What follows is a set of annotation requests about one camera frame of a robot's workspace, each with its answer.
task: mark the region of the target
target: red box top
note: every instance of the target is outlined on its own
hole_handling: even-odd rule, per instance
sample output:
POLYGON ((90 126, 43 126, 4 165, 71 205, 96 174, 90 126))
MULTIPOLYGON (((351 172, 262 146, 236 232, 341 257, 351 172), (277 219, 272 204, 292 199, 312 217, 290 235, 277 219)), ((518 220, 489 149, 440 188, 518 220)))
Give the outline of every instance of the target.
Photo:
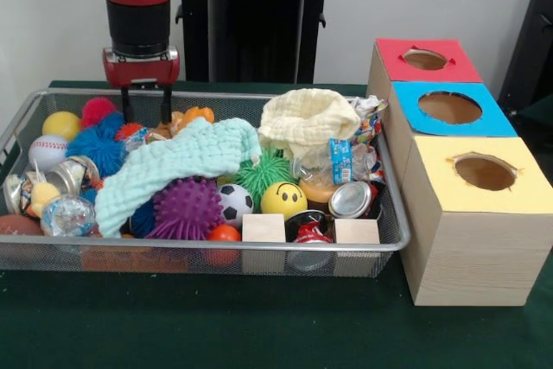
POLYGON ((390 81, 482 82, 459 41, 377 39, 390 81))

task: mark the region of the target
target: yellow smiley ball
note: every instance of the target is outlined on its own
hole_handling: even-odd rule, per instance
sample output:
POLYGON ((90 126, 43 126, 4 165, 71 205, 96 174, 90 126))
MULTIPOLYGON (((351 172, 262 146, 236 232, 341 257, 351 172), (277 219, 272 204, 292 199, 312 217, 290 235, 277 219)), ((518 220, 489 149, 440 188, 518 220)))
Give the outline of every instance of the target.
POLYGON ((284 219, 307 208, 308 200, 305 193, 294 183, 286 181, 270 185, 261 199, 261 212, 282 213, 284 219))
POLYGON ((57 111, 50 114, 42 125, 42 134, 56 134, 68 142, 72 141, 79 131, 80 120, 69 111, 57 111))

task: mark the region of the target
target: light blue towel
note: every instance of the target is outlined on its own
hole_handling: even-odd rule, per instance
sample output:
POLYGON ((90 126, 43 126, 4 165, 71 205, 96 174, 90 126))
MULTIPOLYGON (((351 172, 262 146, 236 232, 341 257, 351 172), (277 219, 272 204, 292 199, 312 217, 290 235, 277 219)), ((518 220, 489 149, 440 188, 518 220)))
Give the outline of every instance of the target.
POLYGON ((172 140, 132 151, 121 170, 105 180, 96 198, 99 231, 105 238, 119 238, 127 218, 174 179, 231 175, 241 162, 260 155, 257 133, 248 122, 233 118, 210 124, 197 118, 172 140))

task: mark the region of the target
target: yellow box top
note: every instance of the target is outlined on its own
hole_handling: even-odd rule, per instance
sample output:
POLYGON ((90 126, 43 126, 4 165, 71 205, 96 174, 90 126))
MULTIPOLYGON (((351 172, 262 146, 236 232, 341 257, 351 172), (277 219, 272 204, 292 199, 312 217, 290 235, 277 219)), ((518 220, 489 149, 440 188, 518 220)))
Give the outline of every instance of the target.
POLYGON ((553 213, 553 188, 521 138, 417 136, 415 142, 443 211, 553 213))

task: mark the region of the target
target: wire mesh basket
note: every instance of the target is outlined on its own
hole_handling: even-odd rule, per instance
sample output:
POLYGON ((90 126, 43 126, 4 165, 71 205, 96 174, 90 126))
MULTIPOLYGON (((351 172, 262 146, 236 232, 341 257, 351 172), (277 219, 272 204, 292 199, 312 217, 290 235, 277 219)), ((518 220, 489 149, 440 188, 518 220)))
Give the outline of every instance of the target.
MULTIPOLYGON (((0 181, 30 169, 28 149, 41 135, 42 123, 56 111, 80 114, 85 102, 103 96, 118 105, 119 92, 48 89, 29 96, 0 137, 0 181)), ((208 106, 215 118, 244 118, 258 127, 264 104, 272 95, 175 92, 174 110, 208 106)), ((157 125, 162 95, 132 92, 137 122, 157 125)), ((160 239, 55 238, 0 235, 0 269, 59 271, 124 271, 204 274, 254 274, 312 277, 375 277, 394 251, 410 239, 390 156, 383 135, 378 150, 388 182, 381 197, 379 245, 290 244, 174 241, 160 239)), ((0 193, 0 214, 8 213, 0 193)))

